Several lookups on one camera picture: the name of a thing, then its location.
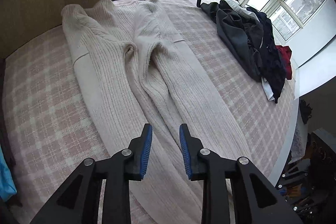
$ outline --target red garment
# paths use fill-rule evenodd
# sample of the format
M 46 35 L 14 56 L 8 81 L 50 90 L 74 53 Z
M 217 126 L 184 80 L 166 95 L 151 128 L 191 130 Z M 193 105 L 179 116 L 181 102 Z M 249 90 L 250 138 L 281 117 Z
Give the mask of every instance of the red garment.
M 281 54 L 283 64 L 285 65 L 286 69 L 286 78 L 287 80 L 292 79 L 292 66 L 291 66 L 291 56 L 292 56 L 292 50 L 289 46 L 280 46 L 276 45 L 276 48 Z

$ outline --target plaid fabric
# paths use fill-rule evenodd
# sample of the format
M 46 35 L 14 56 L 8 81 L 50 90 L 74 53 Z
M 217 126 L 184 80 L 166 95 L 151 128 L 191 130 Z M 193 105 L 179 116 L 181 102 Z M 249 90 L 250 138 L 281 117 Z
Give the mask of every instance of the plaid fabric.
M 277 105 L 267 101 L 261 83 L 240 67 L 217 36 L 216 25 L 196 8 L 196 0 L 161 1 L 236 118 L 254 164 L 268 176 L 287 133 L 294 81 L 286 81 Z M 3 96 L 23 203 L 12 211 L 24 224 L 83 159 L 101 160 L 109 155 L 83 102 L 61 26 L 7 58 Z M 130 203 L 132 223 L 154 223 L 132 194 Z

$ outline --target metal screw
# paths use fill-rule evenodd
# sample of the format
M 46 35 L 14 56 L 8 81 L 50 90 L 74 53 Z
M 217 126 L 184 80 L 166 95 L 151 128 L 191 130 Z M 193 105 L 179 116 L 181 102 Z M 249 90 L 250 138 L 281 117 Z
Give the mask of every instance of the metal screw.
M 87 158 L 87 159 L 84 160 L 84 165 L 89 166 L 91 164 L 93 164 L 93 159 Z
M 210 150 L 207 149 L 207 148 L 202 148 L 199 152 L 200 152 L 202 155 L 209 155 L 209 154 L 210 154 Z
M 245 164 L 248 164 L 248 163 L 249 163 L 249 159 L 248 159 L 248 158 L 245 158 L 245 157 L 241 157 L 241 158 L 239 159 L 239 162 L 240 162 L 241 164 L 245 165 Z
M 124 156 L 129 156 L 132 153 L 132 150 L 130 150 L 130 149 L 124 149 L 121 153 Z

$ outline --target ribbed knit fabric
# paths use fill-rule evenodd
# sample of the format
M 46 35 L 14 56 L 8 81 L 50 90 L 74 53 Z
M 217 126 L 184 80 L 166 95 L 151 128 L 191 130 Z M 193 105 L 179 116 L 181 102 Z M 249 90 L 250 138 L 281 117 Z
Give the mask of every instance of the ribbed knit fabric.
M 110 153 L 153 126 L 147 174 L 130 190 L 159 224 L 200 223 L 202 187 L 185 175 L 179 125 L 219 155 L 250 157 L 245 137 L 204 71 L 183 57 L 184 43 L 157 0 L 92 9 L 68 5 L 63 30 L 91 118 Z

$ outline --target blue plastic bag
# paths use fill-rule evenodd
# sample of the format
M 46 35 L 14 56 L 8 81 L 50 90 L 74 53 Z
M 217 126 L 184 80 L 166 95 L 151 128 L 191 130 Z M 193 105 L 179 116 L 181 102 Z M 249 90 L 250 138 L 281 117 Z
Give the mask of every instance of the blue plastic bag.
M 0 146 L 0 197 L 3 201 L 7 201 L 11 196 L 16 194 L 16 188 L 12 179 L 12 175 L 3 157 Z

